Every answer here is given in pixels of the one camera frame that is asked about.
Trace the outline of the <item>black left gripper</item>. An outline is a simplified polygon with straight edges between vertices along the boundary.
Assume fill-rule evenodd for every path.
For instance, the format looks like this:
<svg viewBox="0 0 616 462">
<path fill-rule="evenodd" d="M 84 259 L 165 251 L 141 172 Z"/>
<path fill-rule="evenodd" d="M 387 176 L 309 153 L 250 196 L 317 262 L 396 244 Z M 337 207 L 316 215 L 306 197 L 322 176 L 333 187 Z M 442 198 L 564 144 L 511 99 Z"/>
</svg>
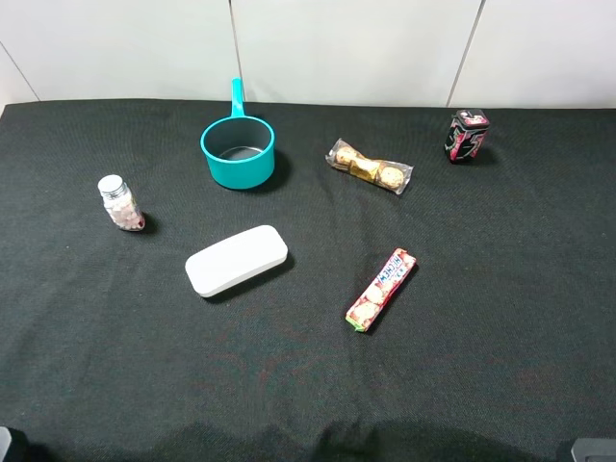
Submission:
<svg viewBox="0 0 616 462">
<path fill-rule="evenodd" d="M 6 426 L 0 427 L 1 462 L 25 462 L 28 447 L 27 437 L 22 431 Z"/>
</svg>

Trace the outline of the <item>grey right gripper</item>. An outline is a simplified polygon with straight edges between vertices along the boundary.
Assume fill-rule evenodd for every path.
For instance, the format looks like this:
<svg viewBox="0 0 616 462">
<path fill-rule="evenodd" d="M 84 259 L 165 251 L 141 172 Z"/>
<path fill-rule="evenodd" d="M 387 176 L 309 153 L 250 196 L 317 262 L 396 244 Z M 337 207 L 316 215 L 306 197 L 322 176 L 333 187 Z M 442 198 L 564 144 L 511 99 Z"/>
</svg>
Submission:
<svg viewBox="0 0 616 462">
<path fill-rule="evenodd" d="M 616 440 L 578 438 L 571 447 L 574 462 L 616 462 Z"/>
</svg>

